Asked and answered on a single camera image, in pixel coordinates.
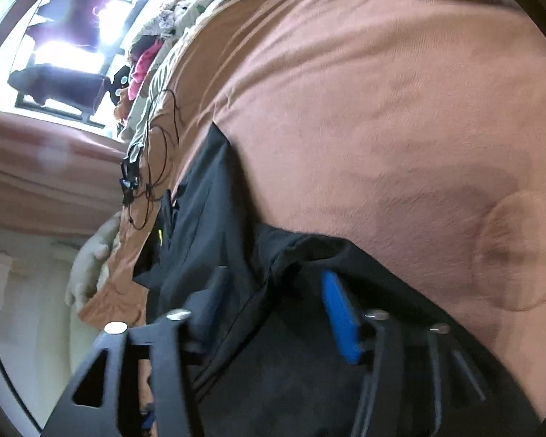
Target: wall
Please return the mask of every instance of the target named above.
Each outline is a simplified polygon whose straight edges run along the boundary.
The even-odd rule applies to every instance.
[[[58,257],[60,248],[52,237],[0,229],[0,251],[15,258],[22,273],[10,273],[4,293],[0,357],[40,425],[70,376],[70,309],[64,304],[70,263]]]

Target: window frame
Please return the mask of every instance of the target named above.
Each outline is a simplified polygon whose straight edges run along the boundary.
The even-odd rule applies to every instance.
[[[121,48],[121,45],[123,44],[123,41],[125,40],[127,33],[134,25],[135,20],[137,20],[141,11],[144,9],[144,7],[148,4],[149,1],[150,0],[137,0],[137,2],[131,9],[131,12],[129,13],[129,15],[127,16],[123,24],[121,36],[118,37],[118,39],[113,45],[109,46],[109,49],[106,52],[102,53],[105,56],[105,60],[103,62],[103,65],[99,69],[99,74],[107,75],[111,67],[111,64],[113,63],[114,58],[116,56],[125,55],[125,51]],[[33,53],[28,59],[26,67],[32,67],[34,65],[34,61],[35,59],[34,59],[34,53]],[[66,112],[65,110],[51,108],[49,106],[41,106],[38,103],[25,100],[24,97],[25,97],[24,93],[18,92],[18,94],[16,95],[15,108],[21,108],[24,110],[29,110],[31,112],[46,113],[47,115],[56,116],[57,118],[61,118],[64,120],[80,122],[85,125],[89,125],[99,129],[105,128],[105,125],[91,120],[91,116],[86,113],[82,113],[81,115],[76,115],[75,113]]]

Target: stuffed toy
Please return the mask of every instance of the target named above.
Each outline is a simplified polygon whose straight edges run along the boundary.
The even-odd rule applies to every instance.
[[[131,111],[131,106],[133,105],[133,100],[129,100],[128,89],[124,88],[119,93],[119,103],[118,106],[114,109],[114,118],[117,121],[125,120]]]
[[[118,248],[119,248],[119,232],[115,236],[111,252],[113,253],[114,251],[117,251]],[[103,263],[103,266],[101,267],[101,273],[99,274],[99,279],[97,279],[97,290],[98,291],[106,283],[108,277],[109,277],[109,267],[107,266],[107,261],[106,261],[105,263]]]
[[[77,253],[68,278],[64,302],[79,312],[97,291],[101,268],[111,254],[111,245],[119,231],[121,212],[116,213],[85,242]]]

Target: window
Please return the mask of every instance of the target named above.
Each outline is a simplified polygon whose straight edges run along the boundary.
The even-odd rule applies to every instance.
[[[35,41],[31,37],[25,36],[17,52],[15,65],[24,66],[22,60],[25,59],[26,67],[49,63],[57,67],[101,74],[112,78],[113,74],[124,65],[125,49],[122,48],[122,43],[149,1],[108,1],[97,15],[99,18],[100,47],[96,51],[89,51],[74,46],[70,42],[61,42],[59,40],[47,41],[37,48]],[[39,3],[29,26],[49,21],[39,14],[41,8],[45,8],[49,3],[50,0],[42,0]],[[18,93],[15,107],[48,113],[62,119],[79,121],[96,128],[105,127],[105,123],[92,119],[89,113],[84,113],[72,106],[51,99],[48,99],[44,106],[41,106],[31,96]]]

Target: curtain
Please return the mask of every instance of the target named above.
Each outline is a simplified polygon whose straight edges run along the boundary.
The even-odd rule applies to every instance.
[[[125,145],[0,112],[0,227],[89,236],[121,208]]]

